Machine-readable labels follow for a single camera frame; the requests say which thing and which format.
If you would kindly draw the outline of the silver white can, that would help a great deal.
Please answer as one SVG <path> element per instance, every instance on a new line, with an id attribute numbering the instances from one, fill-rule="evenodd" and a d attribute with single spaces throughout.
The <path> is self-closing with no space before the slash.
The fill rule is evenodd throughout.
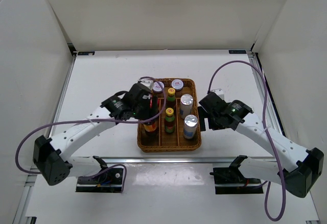
<path id="1" fill-rule="evenodd" d="M 193 97 L 190 94 L 184 94 L 180 98 L 180 109 L 179 114 L 182 119 L 185 119 L 188 115 L 191 114 L 193 108 Z"/>
<path id="2" fill-rule="evenodd" d="M 195 136 L 198 126 L 198 118 L 195 115 L 188 115 L 183 123 L 183 136 L 186 139 L 192 139 Z"/>

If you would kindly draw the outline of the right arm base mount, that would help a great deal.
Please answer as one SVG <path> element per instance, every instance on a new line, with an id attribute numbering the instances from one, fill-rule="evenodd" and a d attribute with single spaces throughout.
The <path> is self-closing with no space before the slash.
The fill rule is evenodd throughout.
<path id="1" fill-rule="evenodd" d="M 260 179 L 245 178 L 239 167 L 247 156 L 236 157 L 229 167 L 214 167 L 209 174 L 214 178 L 215 194 L 263 194 L 264 184 Z"/>

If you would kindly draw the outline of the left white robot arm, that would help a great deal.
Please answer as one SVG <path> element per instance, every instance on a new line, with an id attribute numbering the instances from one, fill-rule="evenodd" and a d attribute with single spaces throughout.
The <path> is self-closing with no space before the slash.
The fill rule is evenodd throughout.
<path id="1" fill-rule="evenodd" d="M 108 166 L 98 156 L 74 157 L 81 146 L 114 126 L 135 118 L 150 122 L 157 117 L 156 100 L 151 95 L 154 82 L 145 79 L 129 91 L 121 91 L 101 102 L 84 121 L 74 122 L 64 132 L 35 140 L 33 162 L 50 186 L 68 177 L 87 177 L 95 183 L 107 178 Z"/>

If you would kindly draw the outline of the red lid sauce jar front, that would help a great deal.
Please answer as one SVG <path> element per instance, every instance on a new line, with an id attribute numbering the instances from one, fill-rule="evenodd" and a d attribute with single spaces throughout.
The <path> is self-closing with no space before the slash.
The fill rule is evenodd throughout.
<path id="1" fill-rule="evenodd" d="M 158 125 L 156 120 L 152 120 L 150 122 L 144 123 L 144 130 L 146 135 L 148 136 L 156 136 L 158 133 Z"/>

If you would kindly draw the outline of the purple lid dark jar front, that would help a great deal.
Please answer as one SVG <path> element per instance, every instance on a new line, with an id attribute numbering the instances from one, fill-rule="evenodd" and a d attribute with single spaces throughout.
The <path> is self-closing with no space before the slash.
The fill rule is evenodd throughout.
<path id="1" fill-rule="evenodd" d="M 184 88 L 184 83 L 181 79 L 174 79 L 171 82 L 171 87 L 175 89 L 176 94 L 180 94 Z"/>

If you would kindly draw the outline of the yellow cap sauce bottle front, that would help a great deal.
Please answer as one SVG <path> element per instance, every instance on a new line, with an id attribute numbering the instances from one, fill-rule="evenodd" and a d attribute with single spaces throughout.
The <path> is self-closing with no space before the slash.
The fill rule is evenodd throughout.
<path id="1" fill-rule="evenodd" d="M 176 127 L 174 110 L 173 108 L 166 108 L 165 113 L 166 113 L 165 120 L 164 120 L 165 132 L 173 133 Z"/>

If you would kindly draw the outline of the red lid sauce jar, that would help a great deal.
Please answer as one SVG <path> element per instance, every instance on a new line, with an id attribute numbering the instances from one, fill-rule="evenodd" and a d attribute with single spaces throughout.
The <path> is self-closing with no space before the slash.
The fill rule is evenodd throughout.
<path id="1" fill-rule="evenodd" d="M 158 104 L 159 104 L 159 101 L 158 101 L 158 96 L 156 95 L 151 95 L 151 98 L 150 98 L 150 109 L 151 110 L 158 110 Z"/>
<path id="2" fill-rule="evenodd" d="M 144 130 L 146 135 L 148 136 L 156 136 L 158 133 L 158 125 L 156 120 L 152 120 L 150 122 L 144 123 Z"/>

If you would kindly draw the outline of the silver top white can front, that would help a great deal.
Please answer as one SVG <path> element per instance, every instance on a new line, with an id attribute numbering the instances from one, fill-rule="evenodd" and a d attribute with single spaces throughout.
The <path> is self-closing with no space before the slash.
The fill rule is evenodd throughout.
<path id="1" fill-rule="evenodd" d="M 198 126 L 198 118 L 195 115 L 188 115 L 183 123 L 183 136 L 186 139 L 192 139 L 195 136 Z"/>

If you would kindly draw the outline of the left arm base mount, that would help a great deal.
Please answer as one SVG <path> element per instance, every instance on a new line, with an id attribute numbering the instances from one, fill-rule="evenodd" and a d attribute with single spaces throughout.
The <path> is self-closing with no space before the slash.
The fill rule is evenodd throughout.
<path id="1" fill-rule="evenodd" d="M 116 164 L 96 177 L 78 177 L 75 192 L 122 193 L 125 187 L 127 167 Z"/>

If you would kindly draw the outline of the yellow cap sauce bottle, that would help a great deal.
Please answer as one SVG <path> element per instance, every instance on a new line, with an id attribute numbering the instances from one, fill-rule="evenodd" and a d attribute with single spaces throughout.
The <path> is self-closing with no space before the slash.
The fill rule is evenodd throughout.
<path id="1" fill-rule="evenodd" d="M 164 120 L 165 132 L 173 133 L 176 127 L 174 110 L 173 108 L 166 108 L 165 113 L 166 113 L 165 120 Z"/>
<path id="2" fill-rule="evenodd" d="M 166 108 L 176 110 L 176 90 L 172 87 L 167 89 Z"/>

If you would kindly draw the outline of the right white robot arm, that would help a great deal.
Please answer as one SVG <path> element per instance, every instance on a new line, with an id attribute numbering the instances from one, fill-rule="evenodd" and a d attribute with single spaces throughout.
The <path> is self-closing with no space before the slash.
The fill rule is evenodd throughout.
<path id="1" fill-rule="evenodd" d="M 242 101 L 227 103 L 215 92 L 200 102 L 200 129 L 205 131 L 205 119 L 212 130 L 232 129 L 257 143 L 274 155 L 275 162 L 237 156 L 229 166 L 229 176 L 235 183 L 256 178 L 274 183 L 285 181 L 285 189 L 304 198 L 322 174 L 324 153 L 296 144 L 278 131 L 264 127 L 260 118 Z"/>

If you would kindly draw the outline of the purple lid dark jar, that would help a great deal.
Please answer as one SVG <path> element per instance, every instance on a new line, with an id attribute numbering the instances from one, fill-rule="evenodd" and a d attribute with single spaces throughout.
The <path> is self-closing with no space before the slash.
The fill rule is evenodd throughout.
<path id="1" fill-rule="evenodd" d="M 184 83 L 181 79 L 174 79 L 171 82 L 171 87 L 175 89 L 176 94 L 180 94 L 184 88 Z"/>
<path id="2" fill-rule="evenodd" d="M 164 88 L 165 88 L 165 85 L 163 82 L 161 82 L 161 81 L 154 82 L 153 88 L 152 88 L 152 93 L 155 96 L 163 97 L 164 96 Z"/>

